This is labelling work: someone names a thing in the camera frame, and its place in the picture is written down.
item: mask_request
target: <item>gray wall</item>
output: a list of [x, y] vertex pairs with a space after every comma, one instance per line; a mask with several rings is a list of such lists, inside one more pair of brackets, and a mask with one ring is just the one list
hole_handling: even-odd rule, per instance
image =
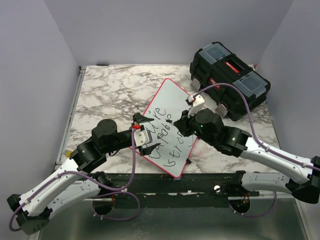
[[292, 0], [45, 0], [79, 63], [189, 64], [221, 41], [257, 63]]
[[6, 199], [53, 170], [79, 75], [78, 65], [43, 0], [0, 1], [0, 239]]
[[[320, 156], [320, 1], [295, 0], [258, 64], [281, 148]], [[309, 205], [320, 236], [320, 205]]]

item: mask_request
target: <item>gray floor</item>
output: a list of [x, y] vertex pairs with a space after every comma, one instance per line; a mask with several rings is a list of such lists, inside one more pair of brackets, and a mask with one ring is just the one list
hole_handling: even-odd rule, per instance
[[[251, 214], [261, 213], [272, 199], [252, 199]], [[260, 218], [246, 218], [230, 209], [143, 209], [140, 217], [126, 222], [93, 217], [91, 201], [82, 201], [57, 215], [40, 233], [41, 240], [306, 240], [296, 206], [291, 198], [279, 199], [275, 210]], [[114, 217], [130, 210], [113, 210]]]

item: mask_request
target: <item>toolbox lid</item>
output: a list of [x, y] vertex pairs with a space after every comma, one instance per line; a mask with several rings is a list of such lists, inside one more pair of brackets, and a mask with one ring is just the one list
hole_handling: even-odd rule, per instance
[[202, 48], [202, 51], [199, 54], [207, 60], [210, 64], [214, 64], [216, 61], [223, 59], [225, 56], [230, 55], [231, 53], [225, 49], [221, 44], [209, 44]]
[[248, 98], [253, 94], [255, 94], [255, 97], [257, 98], [267, 91], [265, 86], [268, 85], [268, 83], [254, 71], [251, 71], [246, 76], [235, 81], [233, 85], [235, 85]]

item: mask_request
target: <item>table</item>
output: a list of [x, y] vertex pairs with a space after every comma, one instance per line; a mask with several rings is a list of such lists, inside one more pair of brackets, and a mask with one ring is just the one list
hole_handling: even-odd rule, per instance
[[[102, 119], [113, 119], [118, 131], [127, 130], [134, 113], [143, 113], [165, 78], [170, 78], [188, 93], [191, 74], [186, 65], [113, 65], [87, 66], [75, 108], [73, 122], [66, 149], [73, 151], [77, 145], [91, 137], [91, 130]], [[205, 93], [205, 106], [214, 110], [216, 103]], [[263, 103], [252, 112], [254, 129], [259, 139], [274, 147], [279, 147], [267, 105]], [[248, 117], [237, 122], [224, 119], [224, 124], [251, 132]], [[226, 156], [197, 140], [190, 155], [191, 164], [184, 173], [233, 173], [238, 170], [248, 172], [275, 172], [260, 163]], [[132, 152], [129, 148], [108, 157], [107, 162], [94, 171], [107, 173], [130, 173]], [[136, 173], [162, 173], [162, 170], [137, 155]]]

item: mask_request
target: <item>red border of whiteboard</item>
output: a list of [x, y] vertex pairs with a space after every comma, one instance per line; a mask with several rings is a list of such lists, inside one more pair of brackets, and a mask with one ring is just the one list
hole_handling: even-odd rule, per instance
[[[159, 87], [158, 90], [156, 91], [156, 93], [155, 93], [155, 95], [153, 96], [151, 102], [150, 102], [149, 105], [146, 107], [146, 109], [145, 109], [145, 111], [143, 112], [142, 115], [145, 115], [145, 113], [147, 112], [148, 108], [150, 107], [150, 105], [152, 104], [152, 102], [154, 101], [154, 99], [156, 98], [156, 96], [157, 96], [158, 92], [160, 91], [161, 87], [163, 86], [163, 84], [164, 84], [165, 81], [167, 81], [167, 80], [170, 80], [170, 81], [173, 82], [175, 85], [177, 85], [181, 90], [183, 90], [186, 94], [190, 95], [189, 93], [187, 93], [186, 90], [184, 90], [181, 86], [179, 86], [177, 83], [175, 83], [171, 78], [168, 78], [168, 77], [167, 77], [167, 78], [165, 78], [165, 79], [163, 80], [163, 82], [161, 83], [160, 87]], [[188, 158], [190, 157], [190, 154], [191, 154], [192, 150], [194, 149], [194, 146], [195, 146], [195, 144], [196, 144], [197, 139], [198, 139], [198, 138], [195, 139], [195, 141], [194, 141], [194, 143], [193, 143], [193, 145], [192, 145], [192, 147], [191, 147], [191, 150], [190, 150], [190, 152], [189, 152]], [[179, 176], [173, 176], [170, 172], [166, 171], [166, 170], [163, 169], [161, 166], [155, 164], [153, 161], [151, 161], [151, 160], [150, 160], [149, 158], [147, 158], [146, 156], [142, 156], [142, 157], [143, 157], [144, 159], [148, 160], [150, 163], [156, 165], [158, 168], [160, 168], [161, 170], [165, 171], [167, 174], [171, 175], [171, 176], [174, 177], [174, 178], [180, 178], [180, 177], [181, 177], [181, 175], [182, 175], [182, 173], [183, 173], [183, 171], [184, 171], [184, 169], [185, 169], [185, 167], [186, 167], [186, 164], [187, 164], [187, 160], [185, 160], [185, 164], [184, 164], [184, 166], [183, 166], [183, 168], [182, 168], [182, 171], [181, 171], [180, 175], [179, 175]]]

